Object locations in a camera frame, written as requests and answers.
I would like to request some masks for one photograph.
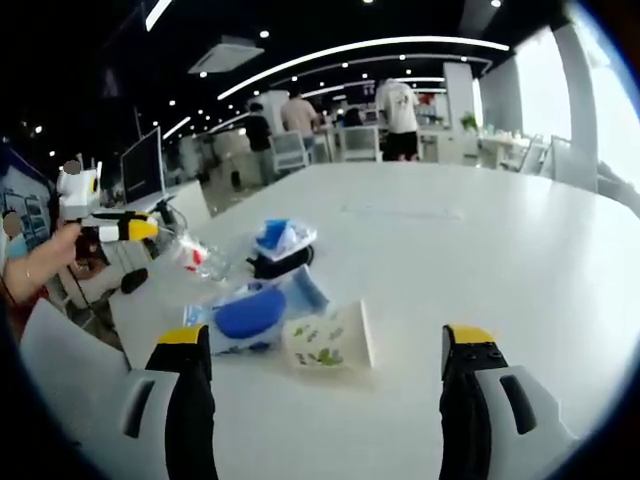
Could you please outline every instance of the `person's arm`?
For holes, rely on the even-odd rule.
[[[311,105],[311,102],[307,101],[306,103],[307,113],[309,115],[309,120],[311,121],[311,128],[313,130],[317,130],[318,128],[320,128],[320,116],[316,112],[316,109],[313,108],[313,105]]]
[[[8,260],[2,274],[5,299],[16,303],[27,300],[61,268],[73,262],[79,235],[80,225],[66,225],[26,257]]]
[[[264,131],[265,137],[271,136],[271,127],[269,126],[269,122],[267,122],[267,119],[264,117],[260,117],[260,124],[261,128]]]

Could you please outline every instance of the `black object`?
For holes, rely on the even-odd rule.
[[[491,422],[475,372],[508,364],[495,343],[455,343],[453,332],[446,331],[450,350],[442,374],[444,450],[439,478],[486,479],[491,461]]]
[[[291,270],[295,270],[302,265],[311,265],[315,252],[313,247],[309,245],[293,255],[283,258],[278,262],[269,260],[264,255],[258,255],[257,258],[247,258],[253,268],[255,269],[253,276],[257,279],[271,280],[272,278],[278,278]]]
[[[148,277],[149,272],[146,268],[141,268],[140,270],[134,270],[133,272],[127,273],[122,277],[122,284],[120,286],[122,293],[126,293],[127,295],[133,293],[136,288],[147,280]]]
[[[163,188],[160,131],[153,130],[122,155],[122,181],[127,203]]]
[[[242,181],[240,180],[240,172],[234,170],[231,172],[231,186],[236,192],[242,189]]]
[[[167,410],[165,445],[170,479],[217,480],[213,457],[216,411],[211,393],[209,329],[195,343],[158,343],[147,370],[179,373]]]

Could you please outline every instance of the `ceiling light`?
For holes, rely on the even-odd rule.
[[[322,95],[324,93],[329,93],[329,92],[337,92],[339,90],[344,90],[344,85],[337,85],[335,87],[321,88],[320,90],[314,90],[313,92],[303,93],[302,94],[302,98],[315,97],[316,95]]]
[[[444,36],[435,36],[435,35],[391,37],[391,38],[378,38],[376,40],[366,40],[364,42],[356,42],[356,43],[350,43],[347,45],[341,45],[339,47],[328,48],[326,50],[321,50],[319,52],[311,53],[309,55],[304,55],[302,57],[289,60],[288,62],[282,63],[268,70],[265,70],[264,72],[258,73],[253,77],[248,78],[238,83],[237,85],[231,87],[230,89],[222,92],[220,95],[218,95],[218,100],[223,100],[228,96],[233,95],[237,91],[242,90],[243,88],[259,80],[262,80],[263,78],[269,77],[273,74],[276,74],[288,68],[295,67],[296,65],[300,65],[301,63],[310,62],[318,58],[326,57],[328,55],[333,55],[336,53],[347,52],[350,50],[357,50],[360,48],[367,48],[367,47],[376,47],[380,45],[396,45],[401,43],[454,43],[454,44],[461,44],[461,45],[472,45],[476,47],[493,48],[495,50],[502,50],[504,52],[509,51],[509,47],[507,45],[502,45],[500,43],[487,42],[485,40],[476,40],[473,38],[444,37]]]
[[[396,77],[398,82],[444,82],[444,77]]]
[[[213,133],[213,132],[217,132],[218,130],[226,127],[227,125],[231,126],[234,122],[237,122],[238,120],[242,120],[245,117],[248,117],[249,113],[243,113],[242,115],[235,117],[235,118],[231,118],[229,120],[227,120],[226,122],[221,123],[220,125],[216,125],[215,127],[213,127],[211,129],[211,131],[209,133]]]
[[[167,7],[171,4],[172,0],[158,0],[155,7],[151,9],[151,13],[147,16],[145,20],[145,26],[147,27],[147,32],[150,32],[153,26],[156,24],[160,16],[164,13]]]
[[[446,88],[416,88],[416,93],[447,93]]]
[[[163,140],[166,140],[167,138],[169,138],[171,135],[173,135],[174,133],[176,133],[178,130],[180,130],[184,125],[186,125],[187,123],[189,123],[191,121],[191,117],[185,117],[182,120],[180,120],[180,122],[178,122],[178,124],[173,127],[171,130],[169,130],[167,133],[165,133],[162,136]]]

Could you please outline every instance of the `person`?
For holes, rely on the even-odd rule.
[[[262,115],[263,111],[264,107],[260,103],[254,102],[249,105],[250,113],[244,122],[244,126],[247,129],[249,146],[258,161],[262,184],[266,186],[273,183],[273,161],[271,145],[269,145],[271,129],[267,119]]]
[[[406,83],[390,78],[378,88],[376,105],[389,127],[385,152],[389,160],[417,160],[418,104],[418,97]]]
[[[345,127],[361,127],[362,115],[357,107],[350,108],[344,116],[343,125]]]
[[[289,97],[280,110],[282,123],[288,132],[299,131],[305,148],[309,150],[315,145],[313,131],[320,126],[320,119],[313,105],[302,98],[297,85],[291,87]]]

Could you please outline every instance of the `curved ceiling light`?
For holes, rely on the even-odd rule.
[[[392,38],[379,38],[377,40],[366,40],[364,42],[356,42],[350,43],[347,45],[341,45],[339,47],[327,48],[326,50],[321,50],[319,52],[311,53],[309,55],[304,55],[302,57],[296,58],[294,60],[289,60],[288,62],[282,63],[275,67],[270,68],[269,70],[265,70],[262,73],[258,73],[247,80],[240,82],[234,87],[231,87],[229,90],[222,92],[218,95],[218,100],[223,100],[227,98],[229,95],[236,93],[243,88],[262,80],[274,73],[281,72],[286,70],[287,68],[295,67],[296,65],[300,65],[301,63],[310,62],[311,60],[316,60],[318,58],[326,57],[328,55],[334,55],[336,53],[348,52],[350,50],[357,50],[360,48],[367,47],[377,47],[380,45],[394,45],[399,43],[455,43],[462,45],[472,45],[475,47],[486,47],[493,48],[495,50],[502,50],[504,52],[509,51],[509,47],[507,45],[502,45],[500,43],[487,42],[485,40],[476,40],[473,38],[459,38],[459,37],[442,37],[442,36],[432,36],[432,35],[422,35],[415,37],[392,37]]]
[[[408,54],[405,55],[406,59],[421,59],[421,58],[437,58],[440,60],[453,60],[453,61],[460,61],[460,55],[452,55],[452,54],[448,54],[448,53],[413,53],[413,54]],[[469,62],[478,62],[478,63],[484,63],[484,68],[482,69],[482,74],[484,75],[492,66],[493,66],[493,62],[491,60],[488,60],[486,58],[481,58],[481,57],[467,57],[467,60]],[[398,61],[398,56],[397,55],[385,55],[382,57],[368,57],[368,58],[361,58],[359,60],[350,60],[350,63],[352,65],[360,65],[360,64],[364,64],[364,63],[377,63],[377,62],[383,62],[383,61]],[[305,72],[302,73],[298,73],[297,76],[298,78],[302,78],[302,77],[306,77],[307,75],[313,75],[314,73],[320,73],[320,72],[326,72],[328,70],[333,70],[333,69],[337,69],[340,68],[342,64],[341,63],[335,63],[333,65],[327,65],[324,67],[320,67],[320,68],[314,68],[313,70],[307,70]],[[276,87],[278,85],[283,85],[285,83],[288,83],[291,79],[290,78],[285,78],[284,80],[279,80],[275,83],[271,84],[271,87]]]
[[[313,90],[302,94],[302,98],[315,97],[316,95],[323,95],[325,93],[339,92],[347,87],[357,87],[358,85],[372,85],[375,82],[373,80],[367,80],[362,82],[345,83],[344,85],[336,85],[335,87],[321,88],[320,90]]]
[[[398,82],[444,82],[444,77],[394,77]]]
[[[231,125],[232,123],[235,123],[238,120],[242,120],[243,118],[248,117],[249,115],[250,115],[249,112],[247,112],[247,113],[243,113],[242,115],[238,115],[237,117],[233,117],[227,120],[226,122],[222,122],[219,125],[216,125],[215,127],[213,127],[211,130],[209,130],[209,133],[217,132],[218,130],[226,127],[227,125]]]

